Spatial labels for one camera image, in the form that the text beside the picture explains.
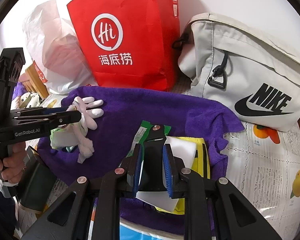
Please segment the person's left hand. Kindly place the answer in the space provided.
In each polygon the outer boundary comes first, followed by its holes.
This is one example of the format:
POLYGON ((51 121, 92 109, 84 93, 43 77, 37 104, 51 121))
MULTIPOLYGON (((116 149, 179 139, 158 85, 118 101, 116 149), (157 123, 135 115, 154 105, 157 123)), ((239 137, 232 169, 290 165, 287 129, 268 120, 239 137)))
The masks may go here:
POLYGON ((3 180, 9 183, 19 183, 22 178, 25 163, 23 159, 26 156, 25 142, 19 142, 12 146, 12 155, 0 160, 0 172, 3 180))

